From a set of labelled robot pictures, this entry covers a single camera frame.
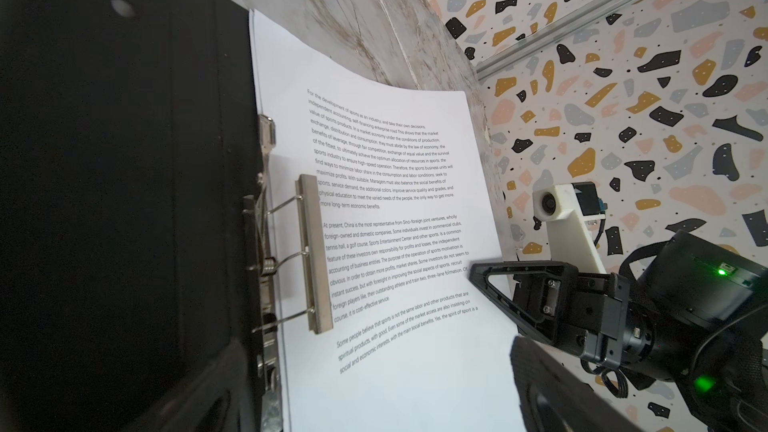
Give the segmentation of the orange folder black inside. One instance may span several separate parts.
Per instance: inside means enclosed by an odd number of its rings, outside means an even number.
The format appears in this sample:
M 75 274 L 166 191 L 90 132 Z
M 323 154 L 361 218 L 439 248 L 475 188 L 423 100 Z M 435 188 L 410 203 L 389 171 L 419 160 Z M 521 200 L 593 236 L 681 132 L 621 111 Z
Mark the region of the orange folder black inside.
M 124 431 L 233 339 L 261 169 L 233 0 L 1 0 L 1 427 Z

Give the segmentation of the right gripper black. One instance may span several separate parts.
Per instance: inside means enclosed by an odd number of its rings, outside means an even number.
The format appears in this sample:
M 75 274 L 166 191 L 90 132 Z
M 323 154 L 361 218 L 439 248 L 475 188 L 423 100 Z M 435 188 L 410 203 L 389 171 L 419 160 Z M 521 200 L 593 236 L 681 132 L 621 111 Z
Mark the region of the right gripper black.
M 470 282 L 520 334 L 606 369 L 648 355 L 653 330 L 629 282 L 616 274 L 579 273 L 559 261 L 477 262 Z

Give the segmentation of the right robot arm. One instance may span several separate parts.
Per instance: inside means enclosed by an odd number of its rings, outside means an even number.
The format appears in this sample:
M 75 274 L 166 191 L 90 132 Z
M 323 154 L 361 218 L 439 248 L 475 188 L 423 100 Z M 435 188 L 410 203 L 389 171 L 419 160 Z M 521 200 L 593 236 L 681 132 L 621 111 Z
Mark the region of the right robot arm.
M 558 261 L 477 263 L 470 281 L 540 343 L 617 381 L 624 398 L 676 384 L 714 431 L 767 427 L 767 270 L 685 231 L 636 249 L 615 274 Z

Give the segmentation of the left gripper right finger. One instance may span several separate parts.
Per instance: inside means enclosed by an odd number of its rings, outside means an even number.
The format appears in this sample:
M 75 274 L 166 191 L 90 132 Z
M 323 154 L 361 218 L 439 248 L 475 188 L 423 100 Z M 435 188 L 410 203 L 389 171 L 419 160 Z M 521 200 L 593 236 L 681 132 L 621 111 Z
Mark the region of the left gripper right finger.
M 637 431 L 537 343 L 521 335 L 510 352 L 520 409 L 528 431 Z

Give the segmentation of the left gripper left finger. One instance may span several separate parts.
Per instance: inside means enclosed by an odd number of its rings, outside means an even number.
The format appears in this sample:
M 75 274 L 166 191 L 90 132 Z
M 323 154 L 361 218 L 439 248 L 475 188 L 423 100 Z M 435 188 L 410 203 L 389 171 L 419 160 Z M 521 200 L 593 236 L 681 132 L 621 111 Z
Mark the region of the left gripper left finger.
M 186 375 L 125 431 L 259 431 L 261 397 L 246 349 L 231 340 L 204 367 Z

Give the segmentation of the white text paper sheet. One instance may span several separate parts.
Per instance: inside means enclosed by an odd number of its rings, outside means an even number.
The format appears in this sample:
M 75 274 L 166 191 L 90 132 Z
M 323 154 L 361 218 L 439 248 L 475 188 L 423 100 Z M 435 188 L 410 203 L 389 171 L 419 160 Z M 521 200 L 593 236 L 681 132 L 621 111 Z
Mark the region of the white text paper sheet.
M 334 327 L 283 329 L 288 431 L 520 431 L 516 326 L 469 281 L 501 254 L 462 91 L 359 76 L 258 11 L 257 102 L 273 201 L 319 196 Z

